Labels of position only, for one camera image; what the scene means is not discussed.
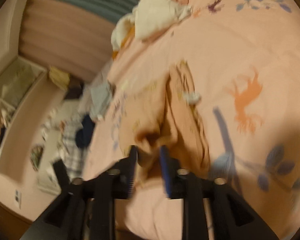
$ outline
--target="pink bedsheet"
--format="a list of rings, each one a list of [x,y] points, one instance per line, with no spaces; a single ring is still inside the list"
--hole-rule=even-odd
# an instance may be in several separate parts
[[[189,4],[190,18],[119,53],[108,76],[116,95],[95,130],[84,178],[123,157],[118,131],[127,95],[184,59],[202,96],[207,176],[232,177],[233,188],[284,239],[300,226],[300,9],[293,0]],[[161,179],[117,209],[119,228],[146,239],[181,239],[182,202],[166,199]]]

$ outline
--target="white garment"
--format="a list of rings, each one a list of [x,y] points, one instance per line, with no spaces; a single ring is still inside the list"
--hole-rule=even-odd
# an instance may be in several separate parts
[[[111,35],[113,51],[119,51],[123,39],[135,25],[135,38],[146,40],[191,15],[192,7],[173,0],[140,0],[132,13],[123,16]]]

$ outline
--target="plaid fabric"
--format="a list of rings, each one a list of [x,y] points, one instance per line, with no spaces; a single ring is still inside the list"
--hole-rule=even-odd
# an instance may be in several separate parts
[[[80,177],[87,156],[87,149],[79,149],[75,144],[75,134],[82,128],[81,119],[83,116],[67,121],[62,135],[62,143],[68,154],[65,156],[64,164],[70,180]]]

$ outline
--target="brown curtain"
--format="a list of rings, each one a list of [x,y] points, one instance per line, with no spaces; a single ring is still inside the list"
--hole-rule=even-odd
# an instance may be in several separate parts
[[[68,3],[28,0],[19,54],[91,82],[111,58],[114,27],[113,23]]]

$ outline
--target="orange deer print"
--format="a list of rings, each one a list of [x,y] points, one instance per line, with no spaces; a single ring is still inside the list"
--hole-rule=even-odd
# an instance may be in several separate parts
[[[260,126],[263,124],[263,119],[257,114],[247,114],[245,112],[245,107],[247,107],[253,100],[255,100],[262,91],[262,85],[258,83],[259,73],[255,68],[253,79],[246,75],[239,75],[238,79],[245,80],[247,82],[247,88],[241,93],[238,90],[238,86],[233,80],[234,90],[226,88],[227,93],[234,97],[234,107],[237,112],[234,120],[238,124],[237,130],[239,132],[246,133],[247,131],[254,134],[256,131],[256,121],[260,123]]]

